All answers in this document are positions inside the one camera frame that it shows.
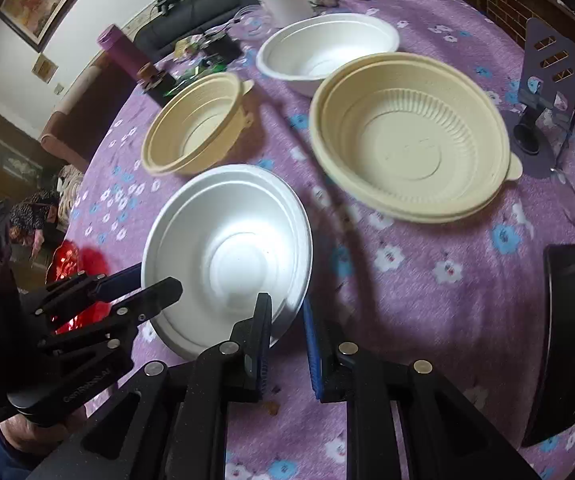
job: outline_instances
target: beige bowl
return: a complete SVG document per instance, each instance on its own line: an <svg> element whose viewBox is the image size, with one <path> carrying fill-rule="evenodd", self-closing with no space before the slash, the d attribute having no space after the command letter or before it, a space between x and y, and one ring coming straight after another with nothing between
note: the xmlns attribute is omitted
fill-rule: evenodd
<svg viewBox="0 0 575 480"><path fill-rule="evenodd" d="M414 222L474 214L522 174L483 90L415 54L366 56L331 74L314 95L310 133L317 159L339 186Z"/></svg>
<svg viewBox="0 0 575 480"><path fill-rule="evenodd" d="M231 73L206 76L176 95L151 124L141 149L151 174L195 174L222 160L249 118L242 98L253 86Z"/></svg>

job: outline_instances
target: purple bottle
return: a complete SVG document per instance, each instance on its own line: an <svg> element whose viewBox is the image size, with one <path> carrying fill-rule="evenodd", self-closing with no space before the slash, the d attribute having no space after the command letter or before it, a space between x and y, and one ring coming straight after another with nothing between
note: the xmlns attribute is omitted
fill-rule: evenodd
<svg viewBox="0 0 575 480"><path fill-rule="evenodd" d="M139 80L138 71L150 62L148 56L141 52L116 25L110 25L105 29L96 42L108 53L114 63L136 81Z"/></svg>

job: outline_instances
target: bowl rim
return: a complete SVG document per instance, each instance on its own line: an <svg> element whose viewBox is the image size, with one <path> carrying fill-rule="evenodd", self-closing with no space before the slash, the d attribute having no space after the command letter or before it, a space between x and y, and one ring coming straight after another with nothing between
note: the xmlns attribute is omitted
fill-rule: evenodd
<svg viewBox="0 0 575 480"><path fill-rule="evenodd" d="M350 21L348 19L349 16L351 16L352 21L358 21L361 23L371 23L373 25L378 25L384 32L387 31L392 36L392 48L390 52L394 52L399 48L401 44L401 36L399 35L399 32L396 30L396 28L393 27L390 23L386 22L385 20L381 20L380 18L376 18L374 16L367 16L366 14L359 14L358 12L335 12L333 14L323 14L321 16L315 16L314 18L308 18L306 20L302 20L301 22L292 23L292 25L288 25L287 27L284 27L275 32L273 35L267 38L266 41L264 41L263 45L261 45L261 48L259 49L256 55L256 66L258 67L260 72L263 73L264 75L282 81L312 82L312 81L324 80L325 76L310 77L304 75L291 75L291 74L284 74L282 72L277 72L276 70L271 69L265 60L272 52L272 49L276 46L276 43L279 40L282 40L283 37L290 36L293 32L302 30L311 25L317 25L318 23Z"/></svg>
<svg viewBox="0 0 575 480"><path fill-rule="evenodd" d="M232 176L236 182L250 182L245 180L246 175L260 177L267 182L275 192L281 193L282 200L280 200L279 203L283 208L286 203L289 203L296 222L295 224L290 222L295 243L303 250L301 261L295 259L295 274L293 275L290 288L286 293L286 299L290 297L295 298L294 304L291 306L291 309L285 308L285 305L282 304L280 308L277 309L276 316L272 319L270 345L274 345L292 324L307 293L312 274L313 243L312 229L303 203L296 195L296 192L280 176L271 171L250 164L228 164L204 171L189 180L181 189L177 190L161 208L148 233L148 239L143 249L141 286L145 287L154 283L150 282L151 274L156 267L156 252L154 252L153 244L156 243L155 236L158 230L162 229L165 231L168 228L169 222L167 222L167 217L170 216L174 218L178 214L180 206L187 203L187 198L193 197L195 193L202 194L203 192L208 192L211 188L223 182L223 177ZM177 202L180 202L179 206L174 207ZM165 345L180 357L189 360L194 359L204 350L202 346L189 341L174 330L163 313L152 318L151 324Z"/></svg>
<svg viewBox="0 0 575 480"><path fill-rule="evenodd" d="M430 210L435 205L403 202L387 191L368 183L345 164L336 150L328 145L328 142L321 134L321 114L330 91L353 72L368 68L370 65L391 62L421 63L446 72L455 81L466 86L477 95L481 104L490 112L491 122L496 126L496 128L491 129L499 134L501 151L495 152L499 163L493 177L488 179L475 194L451 200L449 203L442 203L440 212ZM464 218L488 205L499 193L503 182L507 180L511 153L509 150L509 138L501 113L490 101L483 89L466 74L431 57L408 52L385 52L382 54L371 54L370 56L350 61L328 76L317 89L310 107L309 124L314 155L331 179L361 202L395 218L422 223L441 223Z"/></svg>
<svg viewBox="0 0 575 480"><path fill-rule="evenodd" d="M180 156L176 160L169 162L168 164L157 164L154 160L152 160L151 150L152 150L152 142L154 137L157 134L158 127L161 125L161 122L167 117L167 115L172 111L172 109L183 99L185 98L190 92L195 91L198 87L205 85L206 83L210 83L215 79L228 79L229 82L232 84L234 89L232 95L232 102L230 103L230 107L226 112L223 120L216 126L214 131L212 131L209 136L207 136L203 142L201 142L196 148L194 148L191 152L186 153L186 155ZM203 152L205 148L210 145L216 137L218 137L225 129L228 127L229 123L234 118L235 114L237 113L238 109L241 107L241 102L244 94L244 83L241 81L236 74L231 72L219 72L215 74L210 74L205 76L198 81L194 81L191 85L184 88L181 92L179 92L176 96L165 105L164 108L158 113L158 115L150 124L148 128L148 132L143 140L143 144L141 145L141 163L152 174L167 174L173 173L174 171L178 171L181 169L185 164L189 163L193 160L199 153Z"/></svg>

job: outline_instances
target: silver screw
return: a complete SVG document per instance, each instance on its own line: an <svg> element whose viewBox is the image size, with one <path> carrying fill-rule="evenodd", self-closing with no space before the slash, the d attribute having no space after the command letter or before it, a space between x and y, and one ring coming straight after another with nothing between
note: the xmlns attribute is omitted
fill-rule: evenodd
<svg viewBox="0 0 575 480"><path fill-rule="evenodd" d="M432 363L425 359L414 361L414 369L420 374L429 374L432 371Z"/></svg>
<svg viewBox="0 0 575 480"><path fill-rule="evenodd" d="M153 377L164 371L164 364L161 361L150 361L145 368L146 375Z"/></svg>
<svg viewBox="0 0 575 480"><path fill-rule="evenodd" d="M219 352L223 355L236 354L239 351L239 346L234 341L226 341L219 346Z"/></svg>
<svg viewBox="0 0 575 480"><path fill-rule="evenodd" d="M341 352L344 355L354 355L358 351L359 347L357 346L356 343L353 343L352 341L346 341L345 343L341 343L339 345L339 352Z"/></svg>

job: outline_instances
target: tablecloth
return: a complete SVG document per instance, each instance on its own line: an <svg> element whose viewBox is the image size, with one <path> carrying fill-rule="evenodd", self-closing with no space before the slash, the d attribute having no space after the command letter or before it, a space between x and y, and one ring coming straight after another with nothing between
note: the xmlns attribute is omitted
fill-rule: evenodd
<svg viewBox="0 0 575 480"><path fill-rule="evenodd" d="M522 50L465 2L342 0L327 12L340 11L391 23L401 50L449 63L499 108L521 110ZM314 306L340 320L359 346L399 363L431 361L519 448L543 344L543 248L575 242L551 183L523 176L482 212L451 224L387 218L324 175L309 146L309 99L258 72L259 43L243 47L229 70L255 80L247 104L255 120L222 163L257 164L298 194L313 231ZM178 74L188 63L165 66ZM135 89L94 155L71 214L67 238L101 251L112 272L141 260L154 218L187 181L140 167L158 111ZM551 116L541 122L557 149L563 133ZM575 185L575 134L563 169ZM140 328L133 359L135 370L152 359L181 362L149 323ZM265 400L231 407L226 479L345 478L345 405L314 399L301 317L270 351ZM575 465L575 425L520 452L544 480L565 478Z"/></svg>

